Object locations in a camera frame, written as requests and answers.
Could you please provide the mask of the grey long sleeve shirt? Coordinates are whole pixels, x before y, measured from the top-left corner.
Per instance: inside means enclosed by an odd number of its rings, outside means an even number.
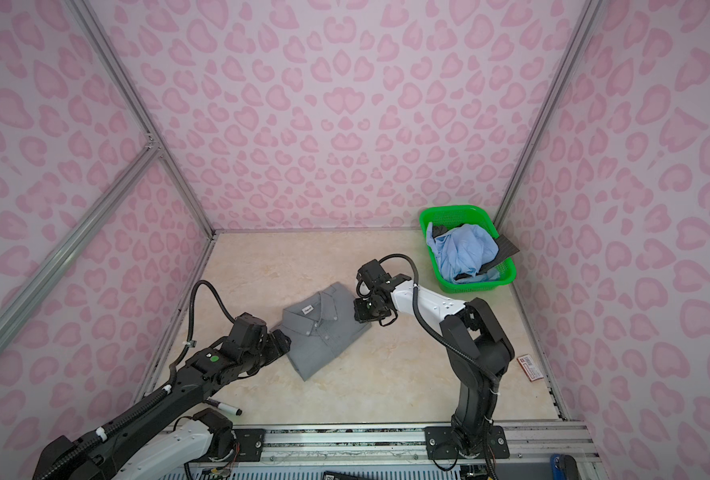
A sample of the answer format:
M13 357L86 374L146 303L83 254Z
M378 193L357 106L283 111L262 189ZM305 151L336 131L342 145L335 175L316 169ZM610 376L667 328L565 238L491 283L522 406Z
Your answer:
M354 294L337 282L283 309L279 329L291 339L287 354L303 381L344 353L370 328L355 319Z

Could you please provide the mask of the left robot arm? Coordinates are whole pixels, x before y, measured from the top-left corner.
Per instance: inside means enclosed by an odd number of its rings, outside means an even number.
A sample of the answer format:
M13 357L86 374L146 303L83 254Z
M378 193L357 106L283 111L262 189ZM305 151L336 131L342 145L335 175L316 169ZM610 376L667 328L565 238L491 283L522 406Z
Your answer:
M35 479L111 479L165 427L221 388L285 356L292 340L248 313L228 335L198 351L164 385L76 440L60 436L42 451Z

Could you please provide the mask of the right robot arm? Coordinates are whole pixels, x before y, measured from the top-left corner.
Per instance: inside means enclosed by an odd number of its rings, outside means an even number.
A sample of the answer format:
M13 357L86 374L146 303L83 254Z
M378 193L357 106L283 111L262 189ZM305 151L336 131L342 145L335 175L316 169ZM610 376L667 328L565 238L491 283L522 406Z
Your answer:
M483 299L452 299L419 283L418 268L404 254L374 259L357 272L355 319L388 327L411 314L445 348L460 381L452 415L450 446L464 458L494 460L494 413L500 385L515 359L514 347Z

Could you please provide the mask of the black marker pen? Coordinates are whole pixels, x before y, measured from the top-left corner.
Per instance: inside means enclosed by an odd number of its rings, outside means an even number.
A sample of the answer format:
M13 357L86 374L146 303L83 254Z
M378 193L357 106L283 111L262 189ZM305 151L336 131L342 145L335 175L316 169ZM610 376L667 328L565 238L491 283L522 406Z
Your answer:
M209 398L205 400L205 403L209 405L212 408L215 408L217 410L220 410L226 414L229 415L234 415L234 416L242 416L243 415L243 410L239 407Z

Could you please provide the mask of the green plastic basket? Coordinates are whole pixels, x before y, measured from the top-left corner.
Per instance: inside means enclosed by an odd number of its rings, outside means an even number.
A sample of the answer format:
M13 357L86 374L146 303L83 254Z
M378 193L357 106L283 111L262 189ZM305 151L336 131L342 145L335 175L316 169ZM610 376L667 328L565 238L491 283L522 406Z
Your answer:
M420 222L440 288L447 293L493 290L514 281L519 249L473 205L427 208Z

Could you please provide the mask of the red white label card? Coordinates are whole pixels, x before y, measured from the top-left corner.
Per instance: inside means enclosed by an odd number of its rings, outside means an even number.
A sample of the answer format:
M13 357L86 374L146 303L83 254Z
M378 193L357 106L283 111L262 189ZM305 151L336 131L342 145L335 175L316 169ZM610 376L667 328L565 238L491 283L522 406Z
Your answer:
M540 366L530 354L519 356L517 362L530 382L536 382L545 378Z

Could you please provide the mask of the blue tool at edge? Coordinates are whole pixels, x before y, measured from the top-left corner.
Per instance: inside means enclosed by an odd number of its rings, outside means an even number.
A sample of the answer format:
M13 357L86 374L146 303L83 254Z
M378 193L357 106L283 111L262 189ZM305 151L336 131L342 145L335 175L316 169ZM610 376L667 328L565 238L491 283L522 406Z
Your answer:
M554 454L550 459L553 480L580 480L578 463L572 455Z

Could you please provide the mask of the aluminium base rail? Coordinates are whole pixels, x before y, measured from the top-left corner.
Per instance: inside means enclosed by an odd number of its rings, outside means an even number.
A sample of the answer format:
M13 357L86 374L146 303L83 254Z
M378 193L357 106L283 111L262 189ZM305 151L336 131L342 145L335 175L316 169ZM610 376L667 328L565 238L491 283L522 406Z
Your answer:
M134 454L118 479L553 479L554 454L572 455L581 479L607 479L578 421L495 423L494 460L452 452L450 425L355 423L239 425L215 459L217 437L188 418Z

